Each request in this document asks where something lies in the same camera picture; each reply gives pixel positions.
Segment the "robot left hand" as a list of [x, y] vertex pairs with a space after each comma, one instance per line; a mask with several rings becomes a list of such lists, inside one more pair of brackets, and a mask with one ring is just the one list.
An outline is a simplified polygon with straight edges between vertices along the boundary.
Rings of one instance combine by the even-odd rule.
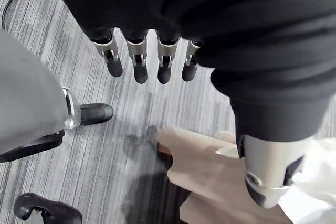
[[230, 99], [251, 198], [278, 203], [335, 94], [335, 0], [63, 1], [92, 41], [114, 27], [195, 41], [193, 59]]

